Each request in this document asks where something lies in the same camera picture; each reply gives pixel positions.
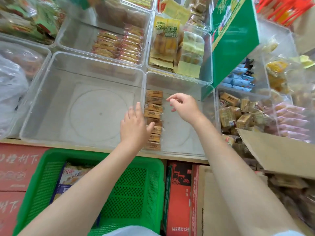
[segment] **light blue sleeve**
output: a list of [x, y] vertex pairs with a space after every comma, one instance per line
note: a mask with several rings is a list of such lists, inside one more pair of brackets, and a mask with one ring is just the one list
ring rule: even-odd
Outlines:
[[305, 236], [305, 235], [296, 231], [288, 230], [286, 232], [277, 233], [274, 236]]

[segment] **person's left arm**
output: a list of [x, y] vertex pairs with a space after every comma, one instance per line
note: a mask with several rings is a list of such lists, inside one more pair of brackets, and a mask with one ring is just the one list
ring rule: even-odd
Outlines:
[[121, 121], [121, 142], [103, 161], [31, 221], [18, 236], [87, 235], [116, 181], [148, 141], [140, 103]]

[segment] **wooden shelf edge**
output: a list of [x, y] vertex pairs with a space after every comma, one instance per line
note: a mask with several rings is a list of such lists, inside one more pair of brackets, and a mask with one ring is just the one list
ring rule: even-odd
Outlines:
[[[25, 145], [25, 146], [36, 146], [36, 147], [63, 148], [63, 149], [72, 149], [72, 150], [81, 150], [81, 151], [104, 152], [104, 153], [112, 152], [112, 149], [102, 149], [102, 148], [96, 148], [96, 147], [74, 146], [74, 145], [70, 145], [70, 144], [66, 145], [66, 144], [29, 143], [29, 142], [24, 142], [24, 141], [22, 141], [20, 139], [12, 139], [12, 138], [1, 139], [0, 143], [15, 144], [15, 145]], [[199, 163], [199, 164], [209, 164], [209, 162], [208, 162], [208, 160], [206, 158], [198, 157], [198, 156], [158, 155], [158, 154], [144, 153], [144, 152], [139, 152], [137, 154], [137, 156], [159, 158], [159, 159], [166, 159], [166, 160], [186, 161], [186, 162]]]

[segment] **person's right arm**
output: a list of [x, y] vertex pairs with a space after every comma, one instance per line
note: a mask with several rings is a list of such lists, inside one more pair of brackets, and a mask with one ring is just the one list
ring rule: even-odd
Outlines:
[[243, 236], [299, 232], [284, 206], [199, 110], [195, 99], [177, 93], [167, 101], [197, 132], [221, 193]]

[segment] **hand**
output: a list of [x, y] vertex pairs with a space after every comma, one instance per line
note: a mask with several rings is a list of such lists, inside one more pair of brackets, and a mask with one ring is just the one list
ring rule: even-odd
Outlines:
[[166, 101], [170, 102], [170, 106], [173, 107], [172, 112], [178, 111], [179, 116], [190, 124], [203, 115], [196, 100], [190, 95], [176, 93], [168, 97]]
[[120, 141], [132, 147], [137, 153], [148, 142], [154, 122], [146, 125], [140, 103], [136, 104], [136, 111], [133, 106], [125, 114], [125, 118], [120, 123]]

